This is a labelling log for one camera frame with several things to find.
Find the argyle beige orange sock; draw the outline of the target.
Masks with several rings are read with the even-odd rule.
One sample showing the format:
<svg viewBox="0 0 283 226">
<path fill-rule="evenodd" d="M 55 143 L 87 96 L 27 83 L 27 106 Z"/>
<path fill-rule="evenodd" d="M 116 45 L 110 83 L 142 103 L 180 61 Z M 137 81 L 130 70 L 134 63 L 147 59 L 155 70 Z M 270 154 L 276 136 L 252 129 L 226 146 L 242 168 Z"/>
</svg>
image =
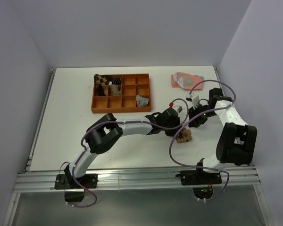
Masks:
<svg viewBox="0 0 283 226">
<path fill-rule="evenodd" d="M 184 128 L 176 138 L 177 143 L 186 143 L 192 141 L 192 134 L 190 129 Z"/>
</svg>

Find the grey ankle sock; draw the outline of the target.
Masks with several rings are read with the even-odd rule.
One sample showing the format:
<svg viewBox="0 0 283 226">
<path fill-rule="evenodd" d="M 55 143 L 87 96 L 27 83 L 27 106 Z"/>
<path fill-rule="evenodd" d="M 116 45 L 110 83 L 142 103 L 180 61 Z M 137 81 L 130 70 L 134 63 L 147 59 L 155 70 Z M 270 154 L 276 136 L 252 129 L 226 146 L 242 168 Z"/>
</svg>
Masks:
<svg viewBox="0 0 283 226">
<path fill-rule="evenodd" d="M 135 100 L 137 107 L 145 107 L 149 104 L 149 99 L 140 95 L 137 95 Z"/>
</svg>

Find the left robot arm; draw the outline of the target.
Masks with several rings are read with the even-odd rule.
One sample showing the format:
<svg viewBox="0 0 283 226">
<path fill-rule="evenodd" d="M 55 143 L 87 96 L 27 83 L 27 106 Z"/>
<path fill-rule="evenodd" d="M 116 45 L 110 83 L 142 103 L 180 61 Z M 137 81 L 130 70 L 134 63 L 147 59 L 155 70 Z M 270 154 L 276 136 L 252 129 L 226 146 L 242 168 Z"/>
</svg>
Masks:
<svg viewBox="0 0 283 226">
<path fill-rule="evenodd" d="M 81 140 L 83 151 L 58 174 L 55 189 L 80 188 L 80 185 L 96 187 L 95 176 L 86 171 L 95 158 L 107 152 L 120 137 L 129 135 L 155 135 L 164 132 L 172 137 L 179 130 L 181 106 L 169 107 L 162 113 L 153 113 L 140 119 L 118 120 L 112 113 L 105 114 L 90 126 Z"/>
</svg>

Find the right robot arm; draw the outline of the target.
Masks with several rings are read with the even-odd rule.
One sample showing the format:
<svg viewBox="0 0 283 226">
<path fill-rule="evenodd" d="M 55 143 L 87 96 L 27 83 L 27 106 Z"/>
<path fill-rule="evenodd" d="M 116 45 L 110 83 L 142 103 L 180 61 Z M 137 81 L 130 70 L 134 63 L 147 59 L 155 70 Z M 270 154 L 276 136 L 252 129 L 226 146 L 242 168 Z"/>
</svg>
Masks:
<svg viewBox="0 0 283 226">
<path fill-rule="evenodd" d="M 197 95 L 189 95 L 187 100 L 193 106 L 189 117 L 199 117 L 189 123 L 190 128 L 198 128 L 209 117 L 218 116 L 223 130 L 216 146 L 216 153 L 197 163 L 197 169 L 181 172 L 183 185 L 221 184 L 220 170 L 226 167 L 248 165 L 252 162 L 258 130 L 248 125 L 236 111 L 233 99 L 223 95 L 222 89 L 209 91 L 206 105 L 200 104 Z"/>
</svg>

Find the orange compartment tray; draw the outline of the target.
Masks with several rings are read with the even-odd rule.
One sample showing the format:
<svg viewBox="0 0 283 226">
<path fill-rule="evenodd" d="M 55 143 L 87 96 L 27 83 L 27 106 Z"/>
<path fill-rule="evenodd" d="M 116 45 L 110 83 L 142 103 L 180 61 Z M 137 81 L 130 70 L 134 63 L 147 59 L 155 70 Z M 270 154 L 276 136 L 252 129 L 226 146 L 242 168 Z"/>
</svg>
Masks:
<svg viewBox="0 0 283 226">
<path fill-rule="evenodd" d="M 92 94 L 92 113 L 134 113 L 151 112 L 151 90 L 150 76 L 147 73 L 138 74 L 108 74 L 110 78 L 121 77 L 122 84 L 119 85 L 122 90 L 121 96 L 112 96 L 110 94 L 110 85 L 104 85 L 105 97 L 97 95 L 97 85 L 93 84 Z M 136 96 L 140 95 L 149 99 L 149 104 L 145 107 L 137 107 Z"/>
</svg>

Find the pink green sock pair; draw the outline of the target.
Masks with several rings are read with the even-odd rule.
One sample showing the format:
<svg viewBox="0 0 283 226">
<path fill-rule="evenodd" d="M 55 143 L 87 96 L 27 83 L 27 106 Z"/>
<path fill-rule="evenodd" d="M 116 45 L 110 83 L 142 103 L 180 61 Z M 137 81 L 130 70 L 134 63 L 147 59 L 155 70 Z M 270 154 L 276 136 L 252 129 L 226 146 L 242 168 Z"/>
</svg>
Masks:
<svg viewBox="0 0 283 226">
<path fill-rule="evenodd" d="M 172 88 L 191 90 L 195 84 L 200 81 L 203 81 L 204 77 L 184 72 L 175 72 L 171 75 L 170 80 Z"/>
</svg>

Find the beige rolled sock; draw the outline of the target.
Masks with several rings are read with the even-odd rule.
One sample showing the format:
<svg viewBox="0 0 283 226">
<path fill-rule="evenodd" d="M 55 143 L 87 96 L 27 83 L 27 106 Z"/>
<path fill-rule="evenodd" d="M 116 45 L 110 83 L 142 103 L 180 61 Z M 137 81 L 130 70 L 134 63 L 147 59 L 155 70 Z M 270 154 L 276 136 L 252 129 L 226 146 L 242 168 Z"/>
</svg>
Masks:
<svg viewBox="0 0 283 226">
<path fill-rule="evenodd" d="M 120 89 L 119 85 L 112 84 L 109 86 L 110 94 L 112 96 L 121 96 L 122 90 Z"/>
</svg>

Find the black white striped sock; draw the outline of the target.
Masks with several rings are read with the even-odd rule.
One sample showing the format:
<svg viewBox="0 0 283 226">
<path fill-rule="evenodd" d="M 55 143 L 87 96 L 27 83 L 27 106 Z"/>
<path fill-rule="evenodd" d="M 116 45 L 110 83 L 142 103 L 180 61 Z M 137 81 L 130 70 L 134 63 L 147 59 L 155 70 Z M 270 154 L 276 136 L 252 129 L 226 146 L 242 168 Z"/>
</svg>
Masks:
<svg viewBox="0 0 283 226">
<path fill-rule="evenodd" d="M 111 78 L 109 81 L 109 85 L 121 85 L 121 84 L 122 84 L 121 77 L 114 77 L 114 78 Z"/>
</svg>

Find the black sock in tray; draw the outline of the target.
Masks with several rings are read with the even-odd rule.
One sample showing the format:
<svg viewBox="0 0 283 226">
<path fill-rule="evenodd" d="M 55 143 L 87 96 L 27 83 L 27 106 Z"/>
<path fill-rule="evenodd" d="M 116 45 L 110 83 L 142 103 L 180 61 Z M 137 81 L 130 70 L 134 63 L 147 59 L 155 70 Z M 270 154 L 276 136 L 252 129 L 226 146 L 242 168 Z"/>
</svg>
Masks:
<svg viewBox="0 0 283 226">
<path fill-rule="evenodd" d="M 97 87 L 97 95 L 98 95 L 99 97 L 105 97 L 105 96 L 106 96 L 106 94 L 105 94 L 105 92 L 104 92 L 104 88 L 103 88 L 102 85 L 99 85 L 99 86 Z"/>
</svg>

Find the brown checkered rolled sock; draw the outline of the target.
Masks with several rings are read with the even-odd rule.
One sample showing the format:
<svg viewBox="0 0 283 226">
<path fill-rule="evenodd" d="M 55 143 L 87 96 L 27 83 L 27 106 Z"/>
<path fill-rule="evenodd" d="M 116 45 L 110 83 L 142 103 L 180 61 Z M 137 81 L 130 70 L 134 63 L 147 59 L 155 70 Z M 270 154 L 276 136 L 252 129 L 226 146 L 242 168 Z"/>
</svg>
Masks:
<svg viewBox="0 0 283 226">
<path fill-rule="evenodd" d="M 99 85 L 108 85 L 111 78 L 109 75 L 100 75 L 100 74 L 95 74 L 94 75 L 94 84 L 99 86 Z"/>
</svg>

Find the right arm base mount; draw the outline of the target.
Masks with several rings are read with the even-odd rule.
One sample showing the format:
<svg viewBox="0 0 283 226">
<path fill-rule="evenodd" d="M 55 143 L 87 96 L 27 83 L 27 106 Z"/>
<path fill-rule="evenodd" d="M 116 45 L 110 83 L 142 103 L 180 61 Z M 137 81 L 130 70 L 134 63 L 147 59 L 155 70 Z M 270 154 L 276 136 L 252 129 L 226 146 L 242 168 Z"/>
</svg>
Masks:
<svg viewBox="0 0 283 226">
<path fill-rule="evenodd" d="M 183 186 L 222 184 L 220 173 L 208 173 L 203 170 L 182 170 L 175 177 L 180 178 Z"/>
</svg>

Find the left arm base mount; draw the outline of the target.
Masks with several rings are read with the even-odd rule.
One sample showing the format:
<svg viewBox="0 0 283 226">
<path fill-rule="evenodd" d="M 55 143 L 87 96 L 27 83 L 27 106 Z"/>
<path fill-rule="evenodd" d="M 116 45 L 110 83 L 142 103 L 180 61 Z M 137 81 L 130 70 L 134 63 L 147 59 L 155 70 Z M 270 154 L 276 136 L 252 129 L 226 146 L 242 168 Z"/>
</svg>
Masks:
<svg viewBox="0 0 283 226">
<path fill-rule="evenodd" d="M 67 179 L 67 176 L 65 174 L 58 174 L 56 176 L 54 189 L 56 190 L 82 189 L 82 186 L 88 189 L 94 189 L 97 187 L 98 175 L 85 174 L 83 177 L 77 178 L 76 180 L 81 184 L 81 186 L 74 181 L 73 177 Z"/>
</svg>

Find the aluminium front rail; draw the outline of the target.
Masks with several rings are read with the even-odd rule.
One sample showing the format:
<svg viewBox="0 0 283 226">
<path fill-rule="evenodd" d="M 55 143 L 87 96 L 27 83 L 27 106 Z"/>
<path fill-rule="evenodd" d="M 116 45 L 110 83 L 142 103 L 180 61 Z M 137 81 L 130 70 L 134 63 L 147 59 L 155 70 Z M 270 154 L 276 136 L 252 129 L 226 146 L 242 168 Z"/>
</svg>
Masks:
<svg viewBox="0 0 283 226">
<path fill-rule="evenodd" d="M 88 174 L 97 174 L 96 191 L 107 190 L 137 190 L 137 189 L 163 189 L 184 188 L 181 180 L 176 175 L 187 167 L 166 168 L 139 168 L 139 169 L 113 169 L 113 170 L 89 170 Z M 227 168 L 230 175 L 228 186 L 260 185 L 256 168 L 230 167 Z M 57 171 L 51 172 L 26 172 L 19 174 L 13 188 L 13 193 L 37 193 L 37 192 L 72 192 L 82 189 L 55 189 Z"/>
</svg>

